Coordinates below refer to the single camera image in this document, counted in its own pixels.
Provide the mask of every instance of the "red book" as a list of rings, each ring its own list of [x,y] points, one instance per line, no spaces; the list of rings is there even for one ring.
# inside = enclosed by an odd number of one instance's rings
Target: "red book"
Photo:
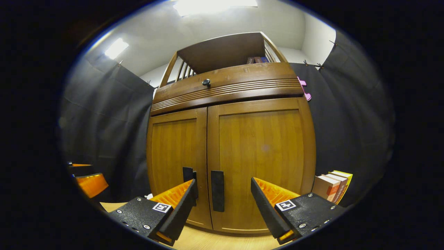
[[[345,177],[337,176],[337,175],[330,174],[330,173],[323,174],[323,176],[327,176],[329,178],[332,178],[332,179],[335,179],[335,180],[338,180],[341,182],[339,184],[339,189],[336,192],[336,195],[334,196],[333,201],[332,201],[334,204],[337,205],[339,203],[339,198],[341,198],[342,194],[345,192],[345,187],[347,186],[348,179]]]
[[[332,202],[340,183],[341,181],[326,176],[315,176],[312,192]]]

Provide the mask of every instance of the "yellow book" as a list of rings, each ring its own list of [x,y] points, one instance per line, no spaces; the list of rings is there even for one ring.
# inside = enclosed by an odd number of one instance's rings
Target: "yellow book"
[[[352,180],[353,174],[351,174],[351,173],[345,173],[345,172],[341,172],[341,171],[337,171],[337,170],[334,170],[333,172],[329,172],[329,173],[330,173],[330,174],[337,175],[337,176],[340,176],[340,177],[345,177],[345,178],[347,178],[347,185],[345,186],[345,190],[344,190],[344,192],[341,194],[341,197],[339,198],[339,200],[338,200],[338,202],[337,202],[337,204],[338,204],[339,202],[341,202],[342,197],[343,197],[344,194],[347,192],[347,189],[349,188],[350,181]]]

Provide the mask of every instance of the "white object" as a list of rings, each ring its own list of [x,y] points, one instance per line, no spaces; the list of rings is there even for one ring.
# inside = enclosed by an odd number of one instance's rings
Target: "white object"
[[[128,48],[128,46],[126,42],[119,38],[105,51],[105,55],[111,59],[115,59],[122,51]]]

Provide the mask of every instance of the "black cloth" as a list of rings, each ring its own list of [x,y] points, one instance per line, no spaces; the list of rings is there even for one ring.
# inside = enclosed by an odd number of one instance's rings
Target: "black cloth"
[[[79,58],[61,101],[66,160],[103,173],[110,192],[102,202],[150,194],[145,148],[154,88],[101,52]]]
[[[336,32],[323,69],[291,63],[307,86],[316,136],[316,175],[353,178],[341,206],[361,199],[383,176],[392,155],[395,113],[380,74],[356,42]]]

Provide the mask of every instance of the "wooden cabinet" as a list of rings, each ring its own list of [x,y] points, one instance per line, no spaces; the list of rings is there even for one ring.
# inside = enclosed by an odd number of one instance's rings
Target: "wooden cabinet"
[[[182,167],[193,168],[197,174],[199,198],[187,222],[212,229],[206,174],[206,109],[151,117],[147,164],[153,195],[182,184]]]
[[[251,195],[252,177],[298,194],[311,190],[314,131],[310,113],[300,109],[305,104],[304,98],[285,98],[208,108],[208,173],[224,173],[224,212],[213,210],[209,182],[215,230],[268,231]]]
[[[252,46],[242,47],[245,40]],[[183,63],[176,81],[167,84],[178,56]],[[270,63],[243,65],[246,56],[266,56]],[[210,85],[202,85],[205,79]],[[183,167],[196,171],[199,198],[188,223],[231,233],[267,232],[250,179],[305,194],[313,185],[315,159],[301,84],[262,32],[210,39],[173,55],[151,107],[147,167],[153,195],[183,183]],[[223,186],[212,183],[212,171]]]

